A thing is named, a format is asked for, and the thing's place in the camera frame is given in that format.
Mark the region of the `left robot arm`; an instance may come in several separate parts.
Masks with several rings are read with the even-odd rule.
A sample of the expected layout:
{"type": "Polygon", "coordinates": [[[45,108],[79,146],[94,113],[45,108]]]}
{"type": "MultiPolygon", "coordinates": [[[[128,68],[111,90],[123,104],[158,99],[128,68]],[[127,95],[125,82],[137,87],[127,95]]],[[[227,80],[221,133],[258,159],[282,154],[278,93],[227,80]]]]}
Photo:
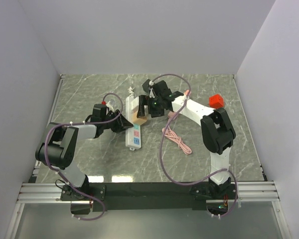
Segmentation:
{"type": "Polygon", "coordinates": [[[77,141],[98,138],[106,129],[120,133],[132,127],[133,124],[119,110],[113,112],[108,107],[87,116],[82,125],[60,126],[51,122],[38,144],[35,158],[61,172],[73,185],[73,196],[84,200],[91,194],[91,190],[88,176],[73,161],[77,141]]]}

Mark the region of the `red cube socket adapter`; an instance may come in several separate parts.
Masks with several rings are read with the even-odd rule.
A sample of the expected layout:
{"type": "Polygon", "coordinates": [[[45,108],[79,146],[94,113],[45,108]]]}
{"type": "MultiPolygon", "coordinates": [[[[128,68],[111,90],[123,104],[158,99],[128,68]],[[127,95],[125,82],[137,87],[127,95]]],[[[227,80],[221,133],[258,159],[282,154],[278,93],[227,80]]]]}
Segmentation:
{"type": "Polygon", "coordinates": [[[223,108],[225,106],[224,99],[221,95],[215,94],[209,98],[209,106],[214,109],[223,108]]]}

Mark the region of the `beige cube socket adapter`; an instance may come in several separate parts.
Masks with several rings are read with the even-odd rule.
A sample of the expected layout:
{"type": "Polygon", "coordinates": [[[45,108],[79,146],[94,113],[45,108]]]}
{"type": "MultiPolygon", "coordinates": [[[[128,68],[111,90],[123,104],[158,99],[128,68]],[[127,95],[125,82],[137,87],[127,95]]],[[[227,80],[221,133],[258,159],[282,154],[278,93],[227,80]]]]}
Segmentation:
{"type": "Polygon", "coordinates": [[[138,117],[137,115],[138,115],[137,112],[134,112],[133,115],[132,115],[132,123],[133,124],[142,125],[145,122],[147,122],[147,117],[146,116],[138,117]]]}

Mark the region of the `white power strip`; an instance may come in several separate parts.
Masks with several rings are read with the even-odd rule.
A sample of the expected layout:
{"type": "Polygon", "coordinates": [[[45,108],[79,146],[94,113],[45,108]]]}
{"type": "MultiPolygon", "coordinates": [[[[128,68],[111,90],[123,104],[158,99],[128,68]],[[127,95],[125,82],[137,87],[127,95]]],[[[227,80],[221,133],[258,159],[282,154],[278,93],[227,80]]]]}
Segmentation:
{"type": "MultiPolygon", "coordinates": [[[[133,111],[131,109],[131,102],[134,98],[126,98],[126,119],[132,123],[133,111]]],[[[133,124],[134,127],[126,130],[126,147],[134,151],[141,148],[141,127],[140,125],[133,124]]]]}

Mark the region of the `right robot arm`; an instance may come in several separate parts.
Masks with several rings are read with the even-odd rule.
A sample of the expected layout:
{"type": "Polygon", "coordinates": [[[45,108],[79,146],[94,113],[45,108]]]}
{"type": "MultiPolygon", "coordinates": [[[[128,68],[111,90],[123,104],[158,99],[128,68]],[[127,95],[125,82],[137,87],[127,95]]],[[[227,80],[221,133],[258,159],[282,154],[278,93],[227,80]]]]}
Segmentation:
{"type": "Polygon", "coordinates": [[[172,92],[165,81],[154,83],[148,79],[142,88],[145,94],[139,96],[139,118],[146,113],[153,118],[160,117],[169,110],[201,127],[203,143],[210,152],[211,171],[206,186],[198,189],[196,194],[205,199],[219,199],[227,194],[231,184],[229,156],[236,133],[226,110],[213,109],[191,100],[191,90],[172,92]]]}

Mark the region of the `pink power strip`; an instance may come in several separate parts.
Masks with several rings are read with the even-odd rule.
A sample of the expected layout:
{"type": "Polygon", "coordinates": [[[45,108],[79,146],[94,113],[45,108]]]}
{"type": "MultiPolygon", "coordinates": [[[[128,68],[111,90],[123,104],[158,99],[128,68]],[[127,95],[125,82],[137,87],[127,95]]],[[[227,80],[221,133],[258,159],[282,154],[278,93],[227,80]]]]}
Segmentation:
{"type": "MultiPolygon", "coordinates": [[[[183,92],[184,96],[188,96],[189,97],[190,94],[191,94],[190,90],[186,90],[185,92],[183,92]]],[[[168,114],[167,114],[168,118],[171,119],[172,117],[174,117],[174,115],[176,114],[176,112],[177,112],[177,110],[176,111],[169,111],[168,114]]]]}

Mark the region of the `white cube socket adapter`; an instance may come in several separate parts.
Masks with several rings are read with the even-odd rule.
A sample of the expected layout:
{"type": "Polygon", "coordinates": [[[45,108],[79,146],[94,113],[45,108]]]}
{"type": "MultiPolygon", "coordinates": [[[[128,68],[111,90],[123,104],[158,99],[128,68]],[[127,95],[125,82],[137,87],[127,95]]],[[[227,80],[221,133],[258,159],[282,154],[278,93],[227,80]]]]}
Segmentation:
{"type": "Polygon", "coordinates": [[[137,112],[139,110],[140,100],[139,97],[136,97],[131,102],[131,109],[133,112],[137,112]]]}

